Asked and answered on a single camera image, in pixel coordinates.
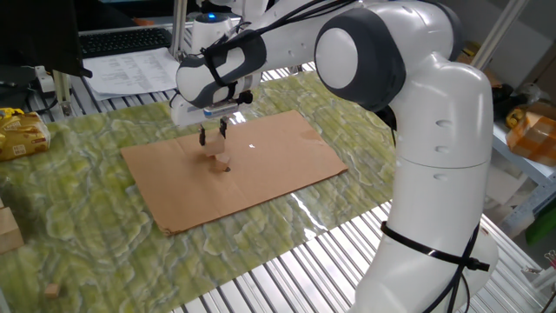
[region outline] small wooden block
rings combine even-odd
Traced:
[[[23,245],[23,238],[11,209],[0,209],[0,255]]]
[[[217,170],[226,171],[229,166],[229,156],[227,154],[221,153],[215,157],[215,165]]]
[[[224,153],[225,142],[226,139],[224,139],[224,136],[220,132],[208,134],[205,138],[205,145],[203,146],[207,157]]]
[[[60,294],[60,286],[57,283],[49,283],[46,286],[46,290],[44,291],[44,295],[49,299],[56,299],[58,298],[58,294]]]

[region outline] cardboard sheet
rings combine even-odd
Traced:
[[[122,149],[167,235],[317,183],[348,169],[297,111],[229,125],[230,172],[214,168],[199,135]]]

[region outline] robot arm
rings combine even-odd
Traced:
[[[328,8],[312,16],[311,4]],[[365,110],[389,106],[396,115],[388,228],[461,256],[482,213],[493,109],[486,77],[451,62],[461,48],[458,27],[454,13],[439,4],[281,0],[237,36],[184,60],[178,88],[187,102],[205,108],[236,99],[265,70],[314,60],[322,83],[336,96]],[[172,110],[174,115],[178,108]],[[474,294],[498,260],[493,239],[480,231],[471,256],[491,265],[488,272],[464,273]],[[427,308],[457,269],[383,236],[351,312],[446,312],[447,298]],[[456,309],[467,298],[462,290],[454,292]]]

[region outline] green marbled mat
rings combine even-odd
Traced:
[[[0,196],[26,242],[0,256],[12,312],[168,312],[391,198],[394,148],[378,117],[332,96],[315,73],[255,96],[247,120],[298,110],[349,171],[296,191],[299,202],[281,196],[165,237],[120,148],[196,127],[177,129],[165,103],[51,123],[49,152],[0,163]],[[43,295],[51,282],[62,286],[56,300]]]

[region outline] keyboard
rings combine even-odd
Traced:
[[[83,58],[168,48],[171,40],[170,32],[160,28],[79,36]]]

